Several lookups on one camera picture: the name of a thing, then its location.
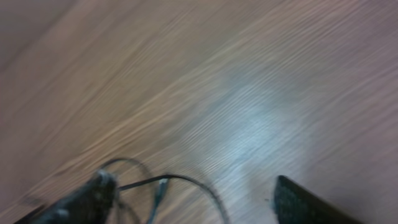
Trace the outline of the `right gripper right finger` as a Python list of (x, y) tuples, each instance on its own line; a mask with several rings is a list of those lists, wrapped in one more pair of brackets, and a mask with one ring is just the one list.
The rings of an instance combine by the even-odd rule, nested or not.
[(285, 175), (277, 177), (272, 203), (279, 224), (361, 224)]

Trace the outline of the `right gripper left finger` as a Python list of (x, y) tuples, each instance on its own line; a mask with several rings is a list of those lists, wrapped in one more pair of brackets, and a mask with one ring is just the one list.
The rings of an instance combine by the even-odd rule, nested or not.
[(81, 187), (48, 207), (36, 208), (14, 224), (105, 224), (117, 187), (113, 174), (99, 170)]

